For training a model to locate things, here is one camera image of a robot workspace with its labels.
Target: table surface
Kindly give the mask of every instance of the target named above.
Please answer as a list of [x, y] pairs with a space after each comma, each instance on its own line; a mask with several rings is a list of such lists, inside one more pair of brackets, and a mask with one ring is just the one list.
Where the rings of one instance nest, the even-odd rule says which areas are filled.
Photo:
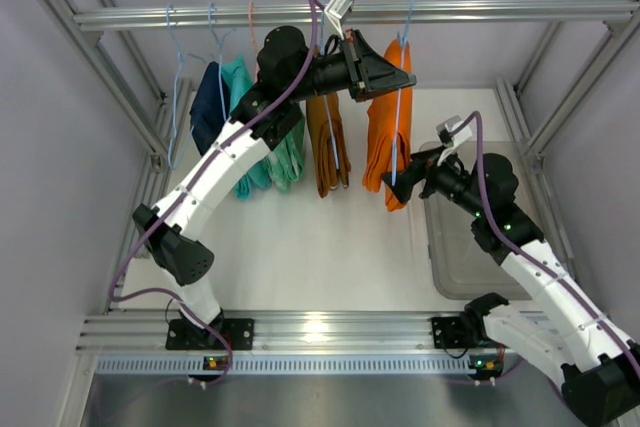
[[[510, 140], [492, 89], [415, 90], [413, 99], [413, 151], [437, 140], [436, 125], [454, 115], [465, 118], [473, 110], [482, 114], [485, 140]], [[406, 208], [389, 213], [384, 191], [371, 193], [362, 186], [368, 107], [340, 95], [352, 165], [348, 189], [318, 196], [306, 133], [305, 173], [288, 194], [272, 187], [242, 201], [230, 193], [216, 209], [199, 240], [216, 256], [208, 278], [223, 308], [455, 311], [464, 306], [466, 301], [447, 299], [434, 286], [423, 201], [416, 195]], [[188, 129], [188, 116], [182, 128]], [[199, 160], [191, 137], [183, 135], [183, 142], [184, 157], [169, 189]], [[162, 269], [152, 259], [135, 259], [123, 293], [152, 286], [168, 287]], [[166, 296], [151, 294], [121, 307], [158, 309], [166, 304]], [[532, 302], [513, 304], [539, 310]]]

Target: dark blue garment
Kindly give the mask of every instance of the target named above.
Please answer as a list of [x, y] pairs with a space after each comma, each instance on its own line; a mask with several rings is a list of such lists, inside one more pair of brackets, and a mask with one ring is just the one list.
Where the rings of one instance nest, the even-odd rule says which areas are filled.
[[[193, 141], [200, 155], [204, 155], [218, 138], [224, 125], [218, 70], [220, 65], [211, 62], [204, 72], [196, 98], [191, 105], [191, 127]], [[229, 116], [230, 94], [227, 84], [222, 80], [225, 116]]]

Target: mint green cloth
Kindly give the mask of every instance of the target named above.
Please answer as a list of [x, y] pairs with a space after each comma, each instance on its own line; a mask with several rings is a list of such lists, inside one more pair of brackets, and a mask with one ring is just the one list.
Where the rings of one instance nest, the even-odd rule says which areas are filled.
[[304, 172], [304, 125], [304, 119], [300, 120], [266, 158], [267, 172], [283, 192], [289, 192], [291, 182], [300, 179]]
[[[235, 60], [222, 65], [222, 78], [231, 90], [231, 106], [229, 112], [236, 108], [244, 94], [251, 88], [253, 82], [244, 62], [244, 57], [239, 54]], [[239, 199], [251, 197], [252, 184], [261, 189], [271, 187], [271, 177], [267, 172], [268, 163], [265, 160], [258, 161], [238, 181], [234, 190]]]

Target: hanging garment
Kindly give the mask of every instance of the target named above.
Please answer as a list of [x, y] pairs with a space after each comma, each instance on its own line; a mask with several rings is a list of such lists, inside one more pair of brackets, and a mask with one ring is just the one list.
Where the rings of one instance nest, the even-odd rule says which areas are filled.
[[[230, 111], [233, 112], [242, 96], [253, 85], [242, 54], [238, 55], [235, 60], [222, 65], [222, 78], [226, 84], [231, 86]], [[261, 189], [271, 187], [271, 178], [267, 173], [264, 160], [258, 161], [238, 181], [234, 188], [236, 196], [239, 199], [248, 199], [251, 196], [252, 184]]]
[[304, 155], [304, 119], [301, 119], [265, 159], [269, 176], [278, 189], [289, 192], [291, 182], [302, 177]]
[[[342, 117], [340, 116], [338, 94], [333, 92], [327, 96], [318, 96], [307, 100], [307, 126], [311, 137], [311, 149], [316, 170], [316, 185], [320, 197], [326, 197], [330, 189], [335, 189], [338, 182], [343, 187], [349, 186], [349, 172], [351, 164], [347, 155], [344, 140]], [[338, 167], [336, 168], [331, 129], [335, 135], [335, 146], [338, 151]]]
[[[398, 39], [394, 39], [384, 58], [394, 65], [407, 71], [411, 71], [411, 49], [407, 43], [404, 54], [404, 64], [402, 61], [402, 46]], [[362, 185], [367, 190], [378, 192], [382, 182], [381, 176], [392, 169], [392, 144], [395, 134], [396, 109], [398, 105], [398, 95], [400, 95], [400, 118], [398, 122], [397, 138], [397, 171], [404, 170], [409, 164], [411, 155], [411, 114], [413, 105], [413, 89], [408, 87], [387, 95], [377, 97], [371, 102], [369, 107], [369, 132], [367, 136], [367, 169], [362, 179]], [[401, 209], [405, 204], [401, 204], [386, 187], [385, 204], [389, 212]]]
[[222, 113], [222, 101], [220, 99], [220, 84], [218, 81], [217, 62], [211, 62], [202, 76], [200, 87], [196, 93], [189, 115], [191, 116], [191, 128], [193, 141], [196, 143], [200, 155], [206, 154], [211, 144], [222, 132], [224, 119], [229, 115], [229, 88], [222, 82], [222, 93], [225, 111]]

